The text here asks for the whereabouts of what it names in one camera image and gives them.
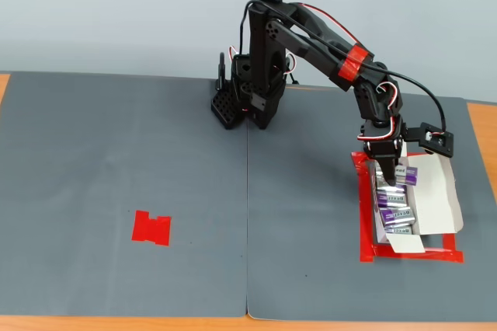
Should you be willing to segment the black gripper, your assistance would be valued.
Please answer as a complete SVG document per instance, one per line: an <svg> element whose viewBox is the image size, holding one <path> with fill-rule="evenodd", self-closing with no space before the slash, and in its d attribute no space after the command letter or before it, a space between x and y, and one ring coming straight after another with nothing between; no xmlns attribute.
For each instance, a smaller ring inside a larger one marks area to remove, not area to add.
<svg viewBox="0 0 497 331"><path fill-rule="evenodd" d="M403 147L401 116L393 116L386 122L366 120L357 136L363 142L364 151L381 168L389 186L396 185L395 168Z"/></svg>

